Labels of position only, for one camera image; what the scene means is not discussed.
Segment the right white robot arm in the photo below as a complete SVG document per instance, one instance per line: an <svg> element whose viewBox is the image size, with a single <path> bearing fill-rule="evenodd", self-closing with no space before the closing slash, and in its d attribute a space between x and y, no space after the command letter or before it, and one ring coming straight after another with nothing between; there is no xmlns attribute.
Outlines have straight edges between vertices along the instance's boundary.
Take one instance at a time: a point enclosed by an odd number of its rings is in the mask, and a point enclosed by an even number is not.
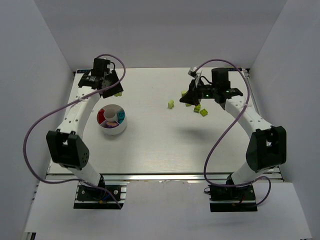
<svg viewBox="0 0 320 240"><path fill-rule="evenodd" d="M179 101L198 106L203 99L213 99L234 117L235 123L239 123L249 137L245 163L228 177L226 185L249 185L265 171L287 161L286 130L263 119L249 104L249 96L231 87L229 68L213 68L209 84L203 83L203 75L195 69L191 69L188 74L193 79Z"/></svg>

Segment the lime lego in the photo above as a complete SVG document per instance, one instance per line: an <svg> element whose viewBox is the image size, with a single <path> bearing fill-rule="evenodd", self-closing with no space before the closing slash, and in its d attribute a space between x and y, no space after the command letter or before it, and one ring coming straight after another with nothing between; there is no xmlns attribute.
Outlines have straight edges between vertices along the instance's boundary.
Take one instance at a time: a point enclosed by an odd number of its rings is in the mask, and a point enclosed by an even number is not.
<svg viewBox="0 0 320 240"><path fill-rule="evenodd" d="M119 92L119 93L116 93L115 95L114 95L114 97L121 97L123 95L123 93L122 92Z"/></svg>

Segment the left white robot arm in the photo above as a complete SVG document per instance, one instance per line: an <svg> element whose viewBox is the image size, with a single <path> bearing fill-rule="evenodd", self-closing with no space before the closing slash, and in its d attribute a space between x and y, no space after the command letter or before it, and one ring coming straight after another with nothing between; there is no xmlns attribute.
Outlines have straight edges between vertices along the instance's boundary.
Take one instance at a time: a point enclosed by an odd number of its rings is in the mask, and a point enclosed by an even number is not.
<svg viewBox="0 0 320 240"><path fill-rule="evenodd" d="M89 162L90 151L83 142L83 133L93 108L101 98L123 91L116 65L109 54L93 60L93 67L80 78L74 101L56 130L48 131L46 141L54 163L68 169L84 185L104 187L103 176Z"/></svg>

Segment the purple butterfly lego piece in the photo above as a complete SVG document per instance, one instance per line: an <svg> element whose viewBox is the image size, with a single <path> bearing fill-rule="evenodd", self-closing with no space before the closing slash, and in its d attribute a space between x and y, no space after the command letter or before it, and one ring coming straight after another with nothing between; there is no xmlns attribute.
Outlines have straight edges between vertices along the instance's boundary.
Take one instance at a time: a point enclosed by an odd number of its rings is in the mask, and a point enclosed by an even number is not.
<svg viewBox="0 0 320 240"><path fill-rule="evenodd" d="M116 121L106 121L106 128L113 129L116 128L119 125Z"/></svg>

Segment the light green lego brick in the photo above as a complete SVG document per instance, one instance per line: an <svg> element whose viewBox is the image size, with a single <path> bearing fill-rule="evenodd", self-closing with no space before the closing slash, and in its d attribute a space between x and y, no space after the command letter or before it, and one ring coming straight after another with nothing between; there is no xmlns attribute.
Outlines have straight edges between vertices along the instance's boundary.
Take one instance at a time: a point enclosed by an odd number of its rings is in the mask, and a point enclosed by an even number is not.
<svg viewBox="0 0 320 240"><path fill-rule="evenodd" d="M169 109L172 109L174 107L174 105L175 105L175 102L171 99L171 100L168 101L167 107Z"/></svg>

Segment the teal square lego brick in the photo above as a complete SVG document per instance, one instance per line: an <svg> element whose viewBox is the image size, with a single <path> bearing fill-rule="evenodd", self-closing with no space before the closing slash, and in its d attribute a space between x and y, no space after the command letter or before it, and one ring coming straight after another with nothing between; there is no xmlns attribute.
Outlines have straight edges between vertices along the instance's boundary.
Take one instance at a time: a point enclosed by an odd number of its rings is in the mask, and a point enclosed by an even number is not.
<svg viewBox="0 0 320 240"><path fill-rule="evenodd" d="M124 111L119 111L117 113L117 118L118 118L118 120L117 120L118 123L121 124L125 119L125 112Z"/></svg>

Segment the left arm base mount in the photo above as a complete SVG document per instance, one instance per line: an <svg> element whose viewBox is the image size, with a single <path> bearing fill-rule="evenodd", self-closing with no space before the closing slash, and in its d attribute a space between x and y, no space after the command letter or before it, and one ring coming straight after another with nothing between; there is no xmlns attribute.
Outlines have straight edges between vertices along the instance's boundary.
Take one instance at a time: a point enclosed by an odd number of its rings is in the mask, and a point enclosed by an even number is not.
<svg viewBox="0 0 320 240"><path fill-rule="evenodd" d="M105 188L122 207L126 199L127 186L113 183L107 184ZM118 204L109 193L79 183L73 208L82 210L120 210Z"/></svg>

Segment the green lego two stud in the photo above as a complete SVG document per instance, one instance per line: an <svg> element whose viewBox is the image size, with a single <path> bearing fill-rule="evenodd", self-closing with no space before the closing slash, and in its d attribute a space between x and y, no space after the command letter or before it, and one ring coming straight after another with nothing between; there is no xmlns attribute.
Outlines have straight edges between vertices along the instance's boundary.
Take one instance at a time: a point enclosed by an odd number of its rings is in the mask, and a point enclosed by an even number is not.
<svg viewBox="0 0 320 240"><path fill-rule="evenodd" d="M194 109L193 109L193 112L194 113L199 113L201 111L201 105L199 104L199 105L196 105L195 107L194 107Z"/></svg>

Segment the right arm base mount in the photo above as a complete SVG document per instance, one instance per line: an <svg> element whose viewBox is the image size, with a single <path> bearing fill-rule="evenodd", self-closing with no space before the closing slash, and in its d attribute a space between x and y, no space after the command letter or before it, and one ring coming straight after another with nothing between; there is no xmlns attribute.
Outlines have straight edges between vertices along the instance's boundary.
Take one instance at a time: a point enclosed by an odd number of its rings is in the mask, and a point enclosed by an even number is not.
<svg viewBox="0 0 320 240"><path fill-rule="evenodd" d="M218 187L209 185L204 189L209 195L212 213L257 212L257 202L252 185L244 187Z"/></svg>

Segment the red lego brick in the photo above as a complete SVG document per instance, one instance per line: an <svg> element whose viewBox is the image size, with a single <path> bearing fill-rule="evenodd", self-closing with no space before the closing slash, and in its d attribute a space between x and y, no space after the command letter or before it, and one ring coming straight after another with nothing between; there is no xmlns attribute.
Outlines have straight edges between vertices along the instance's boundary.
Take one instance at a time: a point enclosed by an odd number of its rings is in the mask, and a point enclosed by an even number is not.
<svg viewBox="0 0 320 240"><path fill-rule="evenodd" d="M97 122L99 125L102 124L106 120L104 117L104 112L105 112L105 110L102 108L97 113Z"/></svg>

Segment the lime lego brick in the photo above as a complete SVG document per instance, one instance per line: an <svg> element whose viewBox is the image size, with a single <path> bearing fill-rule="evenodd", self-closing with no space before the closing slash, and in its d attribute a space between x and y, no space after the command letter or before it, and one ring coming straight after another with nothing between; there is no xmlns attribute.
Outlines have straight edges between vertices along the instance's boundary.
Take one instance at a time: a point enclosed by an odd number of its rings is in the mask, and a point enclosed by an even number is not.
<svg viewBox="0 0 320 240"><path fill-rule="evenodd" d="M207 111L206 109L201 109L201 110L199 111L199 113L200 113L203 117L205 117L205 116L208 115L208 111Z"/></svg>

